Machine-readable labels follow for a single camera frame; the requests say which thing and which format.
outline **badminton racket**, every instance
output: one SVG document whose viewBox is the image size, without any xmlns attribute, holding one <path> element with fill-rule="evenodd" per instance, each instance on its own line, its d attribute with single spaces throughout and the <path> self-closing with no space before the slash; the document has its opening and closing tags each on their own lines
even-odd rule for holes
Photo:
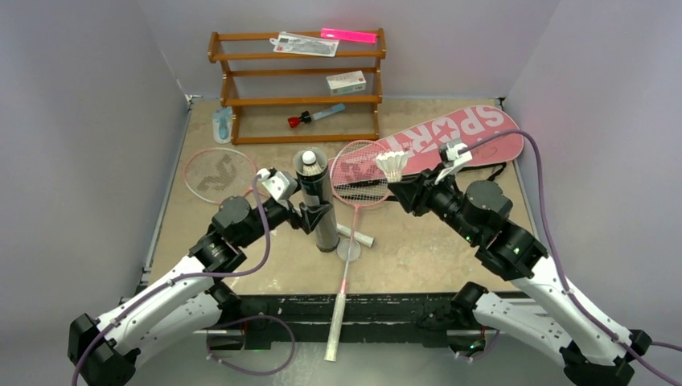
<svg viewBox="0 0 682 386">
<path fill-rule="evenodd" d="M 375 159 L 388 150 L 377 142 L 355 141 L 346 145 L 331 164 L 331 188 L 341 202 L 354 208 L 353 225 L 349 239 L 342 240 L 336 248 L 339 257 L 346 261 L 343 268 L 341 288 L 336 295 L 334 313 L 331 317 L 327 352 L 324 360 L 335 362 L 339 348 L 339 336 L 346 308 L 348 264 L 360 255 L 360 246 L 355 241 L 358 212 L 361 207 L 371 207 L 388 197 L 388 183 L 384 173 L 377 167 Z"/>
<path fill-rule="evenodd" d="M 251 192 L 256 163 L 246 154 L 227 147 L 212 147 L 192 155 L 185 164 L 185 185 L 207 203 L 220 204 L 234 195 Z"/>
</svg>

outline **shuttlecock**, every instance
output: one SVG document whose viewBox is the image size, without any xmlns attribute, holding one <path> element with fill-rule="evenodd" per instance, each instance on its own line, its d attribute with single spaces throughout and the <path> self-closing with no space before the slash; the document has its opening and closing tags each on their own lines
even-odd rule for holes
<svg viewBox="0 0 682 386">
<path fill-rule="evenodd" d="M 315 157 L 313 151 L 307 150 L 303 152 L 303 175 L 319 175 L 323 172 L 322 167 L 318 164 L 318 158 Z"/>
<path fill-rule="evenodd" d="M 403 169 L 407 166 L 408 156 L 404 151 L 389 151 L 376 156 L 374 162 L 386 175 L 389 183 L 397 183 L 403 178 Z"/>
</svg>

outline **small box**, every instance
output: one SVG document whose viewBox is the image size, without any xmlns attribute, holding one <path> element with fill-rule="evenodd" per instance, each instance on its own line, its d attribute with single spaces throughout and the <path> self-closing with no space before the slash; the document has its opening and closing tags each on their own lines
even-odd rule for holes
<svg viewBox="0 0 682 386">
<path fill-rule="evenodd" d="M 334 96 L 362 91 L 367 86 L 367 80 L 364 79 L 362 71 L 354 71 L 328 76 L 327 84 L 329 84 L 329 93 Z"/>
</svg>

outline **racket strings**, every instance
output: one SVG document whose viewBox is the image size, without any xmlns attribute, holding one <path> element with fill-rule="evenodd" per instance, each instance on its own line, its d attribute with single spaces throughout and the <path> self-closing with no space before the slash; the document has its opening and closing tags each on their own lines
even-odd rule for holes
<svg viewBox="0 0 682 386">
<path fill-rule="evenodd" d="M 184 178 L 195 195 L 210 203 L 221 203 L 230 196 L 248 192 L 255 173 L 256 166 L 246 155 L 228 148 L 213 148 L 190 158 Z"/>
<path fill-rule="evenodd" d="M 370 141 L 353 142 L 341 150 L 332 167 L 331 185 L 342 201 L 368 206 L 385 199 L 388 181 L 374 161 L 385 151 Z"/>
</svg>

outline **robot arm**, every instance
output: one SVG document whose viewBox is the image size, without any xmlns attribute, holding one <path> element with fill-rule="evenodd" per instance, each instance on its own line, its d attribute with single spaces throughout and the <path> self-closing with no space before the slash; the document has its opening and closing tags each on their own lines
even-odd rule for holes
<svg viewBox="0 0 682 386">
<path fill-rule="evenodd" d="M 271 195 L 263 203 L 270 229 L 289 222 L 292 228 L 310 233 L 331 210 L 330 203 L 317 207 L 301 203 L 296 210 L 289 201 L 299 190 L 295 179 L 274 169 L 261 170 L 259 175 Z M 82 314 L 75 319 L 69 330 L 69 359 L 76 365 L 86 348 L 94 345 L 80 369 L 86 383 L 126 384 L 137 367 L 163 348 L 193 331 L 240 318 L 240 299 L 222 282 L 221 274 L 234 272 L 246 260 L 241 248 L 264 234 L 258 209 L 244 197 L 230 197 L 220 205 L 206 234 L 162 278 L 97 318 Z M 185 278 L 175 280 L 180 275 Z M 167 288 L 159 290 L 162 285 Z M 140 306 L 129 310 L 140 301 Z"/>
<path fill-rule="evenodd" d="M 432 211 L 472 248 L 484 267 L 533 298 L 548 317 L 538 317 L 497 298 L 483 287 L 467 283 L 453 299 L 458 312 L 468 314 L 535 347 L 564 366 L 579 385 L 628 384 L 634 370 L 622 343 L 640 355 L 651 339 L 643 331 L 628 330 L 596 307 L 570 284 L 572 295 L 599 322 L 618 335 L 618 342 L 602 332 L 571 301 L 561 284 L 547 249 L 527 230 L 508 220 L 512 202 L 496 183 L 476 181 L 466 192 L 458 189 L 454 173 L 468 160 L 466 145 L 441 148 L 443 163 L 434 170 L 404 177 L 388 188 L 403 209 L 414 216 Z"/>
</svg>

